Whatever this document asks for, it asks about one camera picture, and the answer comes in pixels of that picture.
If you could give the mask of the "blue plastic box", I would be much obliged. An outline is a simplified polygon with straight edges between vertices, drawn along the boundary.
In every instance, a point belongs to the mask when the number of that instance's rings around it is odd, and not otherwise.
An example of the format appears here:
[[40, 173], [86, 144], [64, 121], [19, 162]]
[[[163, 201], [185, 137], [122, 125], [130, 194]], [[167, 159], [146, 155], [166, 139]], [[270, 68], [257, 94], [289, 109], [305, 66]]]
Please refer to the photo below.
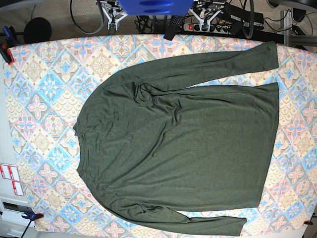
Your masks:
[[193, 0], [119, 0], [128, 15], [184, 16]]

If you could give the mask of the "blue clamp upper left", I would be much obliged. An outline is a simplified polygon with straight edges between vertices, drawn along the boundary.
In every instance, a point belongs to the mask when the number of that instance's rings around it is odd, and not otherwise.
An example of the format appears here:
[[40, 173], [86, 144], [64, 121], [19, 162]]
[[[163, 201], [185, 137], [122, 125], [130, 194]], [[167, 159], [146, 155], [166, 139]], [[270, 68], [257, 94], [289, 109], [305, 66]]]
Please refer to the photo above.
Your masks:
[[15, 30], [12, 26], [4, 26], [2, 29], [3, 33], [0, 35], [5, 36], [6, 44], [0, 45], [0, 55], [8, 65], [11, 65], [14, 63], [14, 58], [10, 48], [15, 46], [17, 42]]

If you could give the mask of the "blue clamp lower left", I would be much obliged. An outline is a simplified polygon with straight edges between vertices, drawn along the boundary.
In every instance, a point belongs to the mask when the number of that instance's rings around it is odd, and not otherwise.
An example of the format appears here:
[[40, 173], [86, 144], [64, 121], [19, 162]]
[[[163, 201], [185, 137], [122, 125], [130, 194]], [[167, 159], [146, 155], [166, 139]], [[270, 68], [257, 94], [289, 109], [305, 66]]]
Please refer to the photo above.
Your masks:
[[44, 217], [44, 214], [42, 213], [28, 213], [28, 212], [24, 212], [24, 214], [21, 216], [23, 219], [29, 220], [28, 225], [26, 226], [21, 238], [24, 237], [26, 231], [28, 230], [29, 226], [31, 225], [32, 222], [34, 222], [35, 220], [41, 219]]

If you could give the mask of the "red and white labels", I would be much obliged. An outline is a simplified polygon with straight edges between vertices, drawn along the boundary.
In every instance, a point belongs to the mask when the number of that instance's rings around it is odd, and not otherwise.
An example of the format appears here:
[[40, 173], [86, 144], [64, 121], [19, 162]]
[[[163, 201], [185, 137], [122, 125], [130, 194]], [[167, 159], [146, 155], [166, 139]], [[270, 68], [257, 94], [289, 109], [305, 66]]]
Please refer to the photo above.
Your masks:
[[0, 192], [9, 195], [24, 196], [17, 166], [0, 165]]

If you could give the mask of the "black remote control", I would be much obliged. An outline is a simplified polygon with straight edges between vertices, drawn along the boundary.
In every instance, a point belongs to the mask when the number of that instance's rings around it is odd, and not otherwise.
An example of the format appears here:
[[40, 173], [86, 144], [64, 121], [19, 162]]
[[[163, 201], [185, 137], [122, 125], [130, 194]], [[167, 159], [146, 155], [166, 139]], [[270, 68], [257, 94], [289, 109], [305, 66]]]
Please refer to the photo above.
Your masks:
[[185, 16], [173, 15], [164, 35], [164, 39], [172, 41], [178, 30], [183, 26]]

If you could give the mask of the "black power adapter box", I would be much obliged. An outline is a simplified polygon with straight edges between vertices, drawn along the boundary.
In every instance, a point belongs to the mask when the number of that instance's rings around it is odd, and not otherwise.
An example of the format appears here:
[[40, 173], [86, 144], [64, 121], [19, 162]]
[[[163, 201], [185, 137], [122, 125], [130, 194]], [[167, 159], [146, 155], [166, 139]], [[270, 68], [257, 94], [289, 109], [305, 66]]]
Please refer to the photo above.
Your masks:
[[[250, 29], [251, 23], [251, 12], [246, 11], [242, 8], [238, 8], [236, 6], [231, 6], [229, 10], [229, 20], [232, 22], [232, 25], [229, 29], [229, 33], [234, 35], [240, 30], [242, 27], [245, 29]], [[264, 29], [264, 15], [262, 13], [254, 13], [254, 21], [253, 21], [253, 29], [255, 31], [260, 31]]]

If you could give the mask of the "blue clamp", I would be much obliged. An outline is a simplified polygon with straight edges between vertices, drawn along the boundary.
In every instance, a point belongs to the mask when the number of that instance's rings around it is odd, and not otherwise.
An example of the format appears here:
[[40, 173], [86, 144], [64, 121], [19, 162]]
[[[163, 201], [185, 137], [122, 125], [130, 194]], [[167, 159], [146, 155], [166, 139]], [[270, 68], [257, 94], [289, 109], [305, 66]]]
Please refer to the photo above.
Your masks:
[[44, 217], [44, 214], [42, 213], [28, 213], [28, 212], [24, 212], [24, 214], [21, 216], [23, 219], [29, 220], [28, 225], [26, 226], [21, 238], [24, 237], [26, 231], [28, 230], [29, 226], [31, 225], [32, 222], [34, 222], [35, 220], [41, 219]]
[[12, 26], [4, 26], [2, 29], [3, 33], [0, 35], [5, 36], [6, 44], [0, 45], [0, 55], [8, 65], [11, 65], [14, 63], [14, 58], [10, 48], [15, 46], [17, 42], [15, 30]]

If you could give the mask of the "grey cabinet lower left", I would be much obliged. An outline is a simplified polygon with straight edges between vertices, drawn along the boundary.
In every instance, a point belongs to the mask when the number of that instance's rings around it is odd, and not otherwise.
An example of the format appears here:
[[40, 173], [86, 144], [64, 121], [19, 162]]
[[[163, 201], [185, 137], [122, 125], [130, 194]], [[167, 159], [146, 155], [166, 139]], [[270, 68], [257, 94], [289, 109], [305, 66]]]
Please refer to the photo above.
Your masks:
[[2, 212], [1, 221], [8, 226], [8, 237], [22, 237], [30, 220], [22, 218], [24, 212], [32, 212], [29, 203], [25, 199], [13, 199], [8, 197], [0, 197], [0, 211]]

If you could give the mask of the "black round stand base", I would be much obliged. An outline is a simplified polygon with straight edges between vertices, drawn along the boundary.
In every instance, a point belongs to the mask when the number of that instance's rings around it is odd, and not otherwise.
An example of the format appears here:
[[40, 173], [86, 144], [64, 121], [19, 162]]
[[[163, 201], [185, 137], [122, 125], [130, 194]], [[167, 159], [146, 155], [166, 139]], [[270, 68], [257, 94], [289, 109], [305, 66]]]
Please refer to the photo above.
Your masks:
[[52, 27], [49, 21], [42, 17], [30, 20], [23, 31], [25, 44], [48, 42], [52, 35]]

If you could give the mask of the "black power strip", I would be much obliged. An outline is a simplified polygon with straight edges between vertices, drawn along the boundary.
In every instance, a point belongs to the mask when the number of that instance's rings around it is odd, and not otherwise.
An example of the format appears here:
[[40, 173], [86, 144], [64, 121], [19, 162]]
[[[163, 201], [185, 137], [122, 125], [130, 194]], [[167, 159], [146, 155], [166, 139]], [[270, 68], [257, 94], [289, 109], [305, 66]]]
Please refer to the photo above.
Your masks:
[[217, 33], [217, 34], [230, 34], [229, 29], [231, 24], [220, 24], [214, 23], [211, 25], [200, 25], [198, 23], [184, 23], [183, 30], [185, 32], [194, 32], [194, 33]]

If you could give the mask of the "dark green long-sleeve shirt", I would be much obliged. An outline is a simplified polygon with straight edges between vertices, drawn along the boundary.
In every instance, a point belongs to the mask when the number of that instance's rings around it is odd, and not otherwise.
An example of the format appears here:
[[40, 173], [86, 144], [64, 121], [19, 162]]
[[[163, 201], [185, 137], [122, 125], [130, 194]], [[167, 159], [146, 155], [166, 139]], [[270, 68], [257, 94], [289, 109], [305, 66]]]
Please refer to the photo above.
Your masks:
[[244, 218], [184, 212], [259, 205], [278, 129], [279, 88], [206, 82], [278, 66], [276, 44], [266, 42], [118, 71], [89, 96], [74, 126], [80, 178], [104, 208], [131, 223], [239, 236]]

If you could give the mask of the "patterned pastel tablecloth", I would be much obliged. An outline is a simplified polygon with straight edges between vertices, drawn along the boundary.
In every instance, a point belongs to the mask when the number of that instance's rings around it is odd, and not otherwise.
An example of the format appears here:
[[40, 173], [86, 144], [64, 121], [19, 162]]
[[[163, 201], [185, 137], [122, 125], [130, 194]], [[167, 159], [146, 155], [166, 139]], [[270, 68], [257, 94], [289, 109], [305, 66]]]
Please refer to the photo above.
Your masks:
[[[118, 35], [74, 38], [11, 49], [1, 62], [1, 112], [11, 136], [1, 135], [16, 159], [21, 198], [44, 215], [32, 226], [60, 238], [174, 238], [175, 233], [128, 223], [95, 201], [76, 171], [80, 149], [74, 134], [78, 114], [93, 90], [116, 71], [155, 59], [218, 51], [241, 51], [257, 41], [207, 36]], [[279, 127], [261, 202], [257, 208], [191, 213], [247, 219], [241, 235], [288, 237], [301, 231], [317, 205], [317, 56], [278, 46], [279, 68], [223, 78], [217, 84], [279, 85]]]

